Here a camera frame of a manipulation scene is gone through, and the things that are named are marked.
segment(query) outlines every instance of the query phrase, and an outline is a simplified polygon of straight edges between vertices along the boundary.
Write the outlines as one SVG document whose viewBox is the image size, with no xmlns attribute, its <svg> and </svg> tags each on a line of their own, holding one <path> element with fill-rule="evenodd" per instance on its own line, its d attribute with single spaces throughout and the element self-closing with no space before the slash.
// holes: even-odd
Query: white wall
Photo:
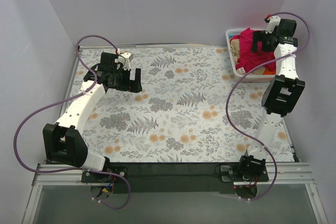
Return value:
<svg viewBox="0 0 336 224">
<path fill-rule="evenodd" d="M 306 88 L 286 122 L 299 157 L 310 163 L 328 221 L 336 223 L 336 0 L 286 0 L 282 10 L 311 27 L 310 45 L 297 57 Z"/>
<path fill-rule="evenodd" d="M 0 222 L 20 223 L 34 174 L 14 156 L 13 136 L 35 109 L 64 97 L 73 44 L 48 0 L 0 0 Z M 58 108 L 32 118 L 19 135 L 19 153 L 30 166 L 45 158 L 42 129 Z"/>
<path fill-rule="evenodd" d="M 99 34 L 116 44 L 223 45 L 225 31 L 265 25 L 284 0 L 50 0 L 72 42 Z"/>
</svg>

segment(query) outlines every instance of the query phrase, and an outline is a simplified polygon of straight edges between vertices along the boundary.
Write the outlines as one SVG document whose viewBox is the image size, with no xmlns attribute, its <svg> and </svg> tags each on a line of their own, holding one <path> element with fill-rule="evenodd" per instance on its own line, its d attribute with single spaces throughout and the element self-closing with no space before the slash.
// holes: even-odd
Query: wire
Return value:
<svg viewBox="0 0 336 224">
<path fill-rule="evenodd" d="M 112 178 L 111 183 L 107 187 L 105 187 L 105 189 L 108 189 L 111 185 L 114 185 L 114 181 L 115 181 L 115 178 L 114 179 Z"/>
<path fill-rule="evenodd" d="M 256 186 L 257 185 L 257 183 L 258 183 L 258 177 L 256 178 L 256 181 L 255 181 L 255 183 L 251 186 L 251 187 L 254 187 L 254 186 Z"/>
<path fill-rule="evenodd" d="M 272 14 L 271 16 L 280 15 L 280 14 L 288 14 L 288 15 L 292 15 L 292 16 L 297 17 L 298 19 L 300 19 L 300 20 L 305 24 L 305 26 L 306 26 L 306 28 L 307 28 L 307 32 L 308 32 L 307 41 L 306 41 L 305 45 L 304 45 L 302 48 L 300 48 L 299 50 L 297 50 L 295 53 L 297 54 L 298 52 L 303 51 L 303 50 L 307 47 L 307 45 L 308 45 L 308 43 L 309 43 L 309 40 L 310 40 L 310 28 L 309 28 L 309 25 L 307 24 L 307 22 L 306 22 L 302 17 L 300 17 L 299 15 L 296 15 L 296 14 L 294 14 L 294 13 L 290 13 L 290 12 L 279 12 L 279 13 L 274 13 L 274 14 Z M 246 74 L 244 74 L 243 77 L 242 77 L 240 80 L 238 80 L 238 81 L 236 82 L 236 84 L 232 87 L 232 89 L 231 89 L 231 91 L 230 91 L 230 93 L 229 93 L 229 95 L 228 95 L 228 97 L 227 97 L 227 100 L 226 100 L 225 113 L 226 113 L 226 117 L 227 117 L 229 123 L 231 124 L 231 126 L 232 126 L 236 131 L 238 131 L 240 134 L 242 134 L 242 135 L 244 135 L 244 136 L 247 136 L 247 137 L 253 139 L 254 141 L 258 142 L 259 144 L 261 144 L 261 145 L 264 147 L 264 149 L 266 150 L 266 152 L 269 154 L 269 156 L 271 157 L 272 162 L 274 163 L 274 168 L 275 168 L 274 178 L 273 178 L 271 184 L 269 185 L 269 187 L 266 189 L 266 191 L 264 191 L 264 192 L 263 192 L 261 195 L 259 195 L 258 197 L 255 197 L 255 198 L 253 198 L 253 199 L 249 199 L 249 200 L 260 199 L 260 198 L 262 198 L 264 195 L 266 195 L 266 194 L 272 189 L 272 187 L 273 187 L 273 185 L 274 185 L 274 183 L 275 183 L 275 180 L 277 179 L 277 175 L 278 175 L 278 167 L 277 167 L 277 163 L 276 163 L 275 158 L 274 158 L 274 156 L 272 155 L 271 151 L 268 149 L 268 147 L 265 146 L 265 144 L 264 144 L 261 140 L 259 140 L 259 139 L 255 138 L 254 136 L 251 136 L 251 135 L 249 135 L 249 134 L 243 132 L 242 130 L 240 130 L 240 129 L 239 129 L 239 128 L 232 122 L 232 120 L 231 120 L 231 118 L 230 118 L 230 116 L 229 116 L 229 102 L 230 102 L 230 98 L 231 98 L 231 96 L 232 96 L 232 94 L 233 94 L 233 91 L 234 91 L 234 90 L 236 89 L 236 87 L 241 83 L 241 81 L 244 80 L 245 77 L 247 77 L 247 76 L 248 76 L 249 74 L 251 74 L 253 71 L 255 71 L 255 70 L 257 70 L 258 68 L 260 68 L 260 67 L 262 67 L 262 66 L 265 66 L 265 65 L 267 65 L 267 64 L 276 62 L 276 61 L 278 61 L 278 60 L 285 59 L 285 58 L 287 58 L 287 57 L 289 57 L 289 56 L 291 56 L 291 54 L 288 54 L 288 55 L 279 57 L 279 58 L 274 59 L 274 60 L 266 61 L 266 62 L 264 62 L 264 63 L 262 63 L 262 64 L 256 66 L 255 68 L 251 69 L 250 71 L 248 71 L 248 72 L 247 72 Z"/>
<path fill-rule="evenodd" d="M 250 184 L 246 185 L 245 187 L 250 187 L 250 185 L 252 184 L 252 182 L 253 182 L 253 178 L 251 179 Z"/>
<path fill-rule="evenodd" d="M 87 70 L 89 70 L 89 71 L 93 74 L 95 80 L 94 80 L 93 84 L 92 84 L 92 85 L 91 85 L 85 92 L 80 93 L 80 94 L 76 94 L 76 95 L 74 95 L 73 97 L 66 98 L 66 99 L 64 99 L 64 100 L 62 100 L 62 101 L 55 102 L 55 103 L 52 103 L 52 104 L 50 104 L 50 105 L 44 106 L 44 107 L 42 107 L 42 108 L 40 108 L 40 109 L 34 111 L 33 113 L 31 113 L 30 115 L 28 115 L 26 118 L 24 118 L 24 119 L 22 120 L 22 122 L 20 123 L 20 125 L 18 126 L 18 128 L 16 129 L 16 132 L 15 132 L 15 134 L 14 134 L 13 148 L 14 148 L 14 154 L 15 154 L 15 157 L 16 157 L 17 161 L 20 163 L 20 165 L 21 165 L 24 169 L 26 169 L 26 170 L 28 170 L 28 171 L 30 171 L 30 172 L 33 172 L 33 173 L 58 173 L 58 172 L 65 172 L 65 171 L 67 171 L 67 170 L 82 170 L 82 169 L 80 169 L 80 168 L 75 168 L 75 167 L 73 167 L 73 168 L 58 169 L 58 170 L 36 170 L 36 169 L 32 169 L 32 168 L 30 168 L 29 166 L 27 166 L 27 165 L 22 161 L 22 159 L 21 159 L 20 156 L 19 156 L 19 153 L 18 153 L 18 150 L 17 150 L 17 138 L 18 138 L 19 132 L 20 132 L 21 128 L 23 127 L 23 125 L 24 125 L 24 124 L 25 124 L 25 123 L 26 123 L 32 116 L 34 116 L 34 115 L 36 115 L 37 113 L 39 113 L 39 112 L 41 112 L 41 111 L 43 111 L 43 110 L 46 110 L 46 109 L 48 109 L 48 108 L 51 108 L 51 107 L 57 106 L 57 105 L 59 105 L 59 104 L 62 104 L 62 103 L 64 103 L 64 102 L 68 102 L 68 101 L 71 101 L 71 100 L 76 99 L 76 98 L 78 98 L 78 97 L 81 97 L 82 95 L 84 95 L 84 93 L 89 92 L 89 91 L 96 85 L 96 83 L 97 83 L 97 75 L 96 75 L 96 73 L 84 63 L 84 61 L 82 60 L 82 58 L 81 58 L 81 56 L 80 56 L 80 53 L 79 53 L 79 44 L 80 44 L 84 39 L 86 39 L 86 38 L 100 38 L 100 39 L 103 39 L 103 40 L 105 40 L 106 42 L 108 42 L 112 47 L 114 47 L 114 48 L 116 49 L 116 52 L 118 51 L 117 47 L 116 47 L 111 41 L 109 41 L 108 39 L 106 39 L 106 38 L 104 38 L 104 37 L 102 37 L 102 36 L 99 36 L 99 35 L 86 35 L 86 36 L 80 38 L 80 39 L 77 41 L 77 43 L 76 43 L 76 55 L 77 55 L 77 58 L 78 58 L 78 60 L 80 61 L 80 63 L 82 63 L 82 65 L 83 65 Z M 128 197 L 127 197 L 125 203 L 124 203 L 123 205 L 119 206 L 119 207 L 115 207 L 115 206 L 112 206 L 112 205 L 110 205 L 110 204 L 105 204 L 105 203 L 103 203 L 103 202 L 102 202 L 102 203 L 103 203 L 104 205 L 107 205 L 107 206 L 113 208 L 113 209 L 121 209 L 121 208 L 123 208 L 124 206 L 127 205 L 128 201 L 130 200 L 130 197 L 131 197 L 131 186 L 130 186 L 130 184 L 128 183 L 128 181 L 127 181 L 124 177 L 120 176 L 119 174 L 107 173 L 107 172 L 99 172 L 99 171 L 95 171 L 95 170 L 91 170 L 91 172 L 92 172 L 92 173 L 97 173 L 97 174 L 111 175 L 111 176 L 115 176 L 115 177 L 121 178 L 121 179 L 126 183 L 127 188 L 128 188 Z"/>
</svg>

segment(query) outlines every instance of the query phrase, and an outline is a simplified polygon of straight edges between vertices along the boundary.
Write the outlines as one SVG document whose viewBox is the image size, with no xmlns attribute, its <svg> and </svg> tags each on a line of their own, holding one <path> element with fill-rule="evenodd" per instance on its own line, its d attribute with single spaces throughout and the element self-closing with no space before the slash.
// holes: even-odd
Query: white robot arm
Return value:
<svg viewBox="0 0 336 224">
<path fill-rule="evenodd" d="M 98 81 L 93 88 L 85 91 L 93 84 L 94 76 L 89 71 L 82 83 L 79 93 L 65 113 L 55 122 L 47 124 L 43 129 L 46 156 L 49 160 L 75 167 L 104 170 L 108 158 L 88 150 L 81 135 L 84 125 L 108 89 L 138 93 L 141 87 L 141 69 L 135 70 L 135 79 L 130 80 L 130 53 L 120 55 L 103 52 L 100 63 L 92 69 L 96 72 Z"/>
<path fill-rule="evenodd" d="M 257 43 L 262 41 L 262 51 L 274 51 L 275 58 L 291 54 L 277 61 L 277 74 L 264 93 L 261 105 L 263 115 L 256 133 L 256 138 L 265 146 L 269 146 L 276 127 L 287 113 L 296 105 L 305 88 L 304 81 L 299 80 L 295 67 L 295 51 L 297 39 L 293 38 L 296 22 L 280 19 L 277 16 L 268 17 L 268 27 L 265 31 L 255 31 L 252 51 L 257 50 Z M 249 146 L 245 156 L 240 159 L 240 168 L 245 177 L 260 176 L 265 169 L 267 152 L 261 144 L 255 142 Z"/>
</svg>

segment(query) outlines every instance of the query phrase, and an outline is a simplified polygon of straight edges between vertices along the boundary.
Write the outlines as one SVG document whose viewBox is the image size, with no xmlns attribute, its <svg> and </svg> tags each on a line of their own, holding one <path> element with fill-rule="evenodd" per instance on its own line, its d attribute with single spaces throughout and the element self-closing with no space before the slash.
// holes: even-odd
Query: red cloth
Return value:
<svg viewBox="0 0 336 224">
<path fill-rule="evenodd" d="M 240 43 L 240 56 L 236 65 L 236 69 L 244 68 L 245 72 L 250 71 L 252 68 L 255 68 L 256 66 L 266 61 L 275 59 L 273 52 L 261 51 L 261 41 L 258 42 L 257 52 L 251 51 L 253 32 L 254 30 L 247 28 L 246 30 L 242 31 L 240 35 L 236 35 L 231 38 L 231 40 L 239 39 Z M 265 67 L 270 71 L 276 71 L 275 62 L 267 64 Z"/>
</svg>

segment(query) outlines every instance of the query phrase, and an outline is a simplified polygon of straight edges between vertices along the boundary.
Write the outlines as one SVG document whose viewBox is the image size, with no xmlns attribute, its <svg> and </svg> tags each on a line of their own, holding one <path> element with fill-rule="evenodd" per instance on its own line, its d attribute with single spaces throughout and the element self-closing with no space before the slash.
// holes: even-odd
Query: tabletop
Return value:
<svg viewBox="0 0 336 224">
<path fill-rule="evenodd" d="M 112 49 L 83 49 L 93 66 Z M 253 140 L 227 121 L 225 102 L 235 76 L 225 47 L 132 47 L 131 68 L 142 69 L 142 92 L 109 90 L 83 131 L 88 148 L 112 162 L 238 162 Z M 87 70 L 79 64 L 70 95 Z M 229 105 L 233 122 L 256 133 L 268 83 L 242 83 Z M 278 162 L 293 162 L 284 123 L 269 149 Z"/>
</svg>

